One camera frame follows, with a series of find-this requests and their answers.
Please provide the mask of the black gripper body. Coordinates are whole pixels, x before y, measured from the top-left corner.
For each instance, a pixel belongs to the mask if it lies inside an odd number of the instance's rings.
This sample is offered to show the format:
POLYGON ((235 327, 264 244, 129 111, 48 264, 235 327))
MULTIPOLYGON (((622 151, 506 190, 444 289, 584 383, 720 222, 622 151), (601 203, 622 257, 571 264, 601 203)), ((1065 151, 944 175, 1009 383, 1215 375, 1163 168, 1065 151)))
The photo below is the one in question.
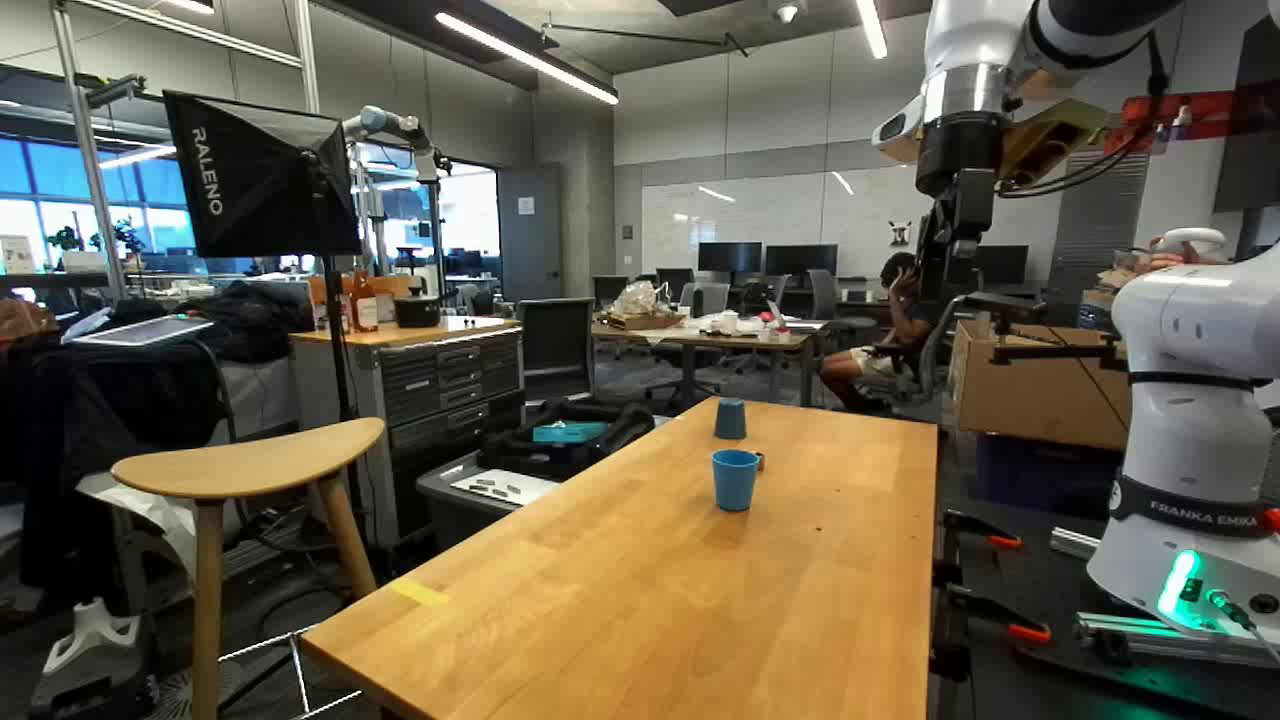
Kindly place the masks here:
POLYGON ((997 111, 952 111, 923 130, 915 190, 931 199, 918 264, 923 292, 947 289, 947 261, 970 257, 992 229, 1005 121, 997 111))

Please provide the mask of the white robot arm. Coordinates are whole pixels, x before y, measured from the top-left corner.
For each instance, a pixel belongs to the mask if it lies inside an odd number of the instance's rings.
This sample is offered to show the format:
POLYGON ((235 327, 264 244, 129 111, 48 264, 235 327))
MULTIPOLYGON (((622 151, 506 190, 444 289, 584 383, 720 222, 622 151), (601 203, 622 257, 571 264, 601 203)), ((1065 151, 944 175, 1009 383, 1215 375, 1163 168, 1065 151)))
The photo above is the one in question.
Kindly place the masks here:
MULTIPOLYGON (((876 130, 915 135, 940 244, 992 229, 1011 99, 1134 53, 1181 0, 931 0, 915 97, 876 130)), ((1275 637, 1280 538, 1263 485, 1280 379, 1280 253, 1173 264, 1110 301, 1126 360, 1126 439, 1086 582, 1168 625, 1275 637)))

